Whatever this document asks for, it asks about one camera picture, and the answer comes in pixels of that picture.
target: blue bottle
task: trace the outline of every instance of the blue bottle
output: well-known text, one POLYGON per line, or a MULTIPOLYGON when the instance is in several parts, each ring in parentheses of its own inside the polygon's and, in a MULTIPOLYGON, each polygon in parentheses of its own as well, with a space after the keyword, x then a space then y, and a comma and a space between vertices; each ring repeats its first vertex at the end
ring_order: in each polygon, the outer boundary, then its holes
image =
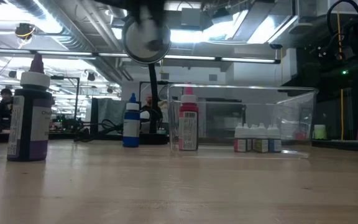
POLYGON ((132 94, 124 115, 124 133, 122 145, 124 147, 139 147, 140 113, 136 103, 135 93, 132 94))

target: table surface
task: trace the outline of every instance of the table surface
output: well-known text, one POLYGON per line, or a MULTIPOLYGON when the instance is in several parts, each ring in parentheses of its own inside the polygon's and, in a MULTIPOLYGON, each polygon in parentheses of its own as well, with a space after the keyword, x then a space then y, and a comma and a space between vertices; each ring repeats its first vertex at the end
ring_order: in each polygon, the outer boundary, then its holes
POLYGON ((46 162, 7 162, 0 144, 0 223, 358 223, 358 152, 203 150, 50 141, 46 162))

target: clear plastic container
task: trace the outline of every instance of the clear plastic container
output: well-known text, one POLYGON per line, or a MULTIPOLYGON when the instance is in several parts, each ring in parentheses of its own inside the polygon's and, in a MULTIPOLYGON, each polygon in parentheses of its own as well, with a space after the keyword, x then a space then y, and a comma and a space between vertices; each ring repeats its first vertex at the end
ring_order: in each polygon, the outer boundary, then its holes
POLYGON ((297 87, 174 84, 168 90, 170 150, 181 156, 306 158, 317 90, 297 87), (198 150, 179 151, 181 96, 192 87, 198 105, 198 150), (239 123, 280 130, 281 153, 234 152, 239 123))

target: desk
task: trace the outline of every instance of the desk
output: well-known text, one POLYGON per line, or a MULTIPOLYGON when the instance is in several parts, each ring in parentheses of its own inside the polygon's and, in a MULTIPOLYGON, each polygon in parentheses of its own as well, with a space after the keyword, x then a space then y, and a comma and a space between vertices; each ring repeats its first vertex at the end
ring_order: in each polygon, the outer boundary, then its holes
POLYGON ((358 223, 358 152, 217 159, 59 140, 46 162, 5 153, 0 144, 0 223, 358 223))

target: pink bottle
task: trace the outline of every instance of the pink bottle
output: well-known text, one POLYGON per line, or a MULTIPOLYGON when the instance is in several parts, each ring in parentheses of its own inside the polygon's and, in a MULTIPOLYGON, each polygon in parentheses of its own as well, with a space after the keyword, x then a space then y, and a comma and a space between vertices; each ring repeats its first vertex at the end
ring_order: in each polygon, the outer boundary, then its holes
POLYGON ((185 94, 181 96, 179 115, 179 150, 198 150, 198 107, 197 96, 193 88, 185 87, 185 94))

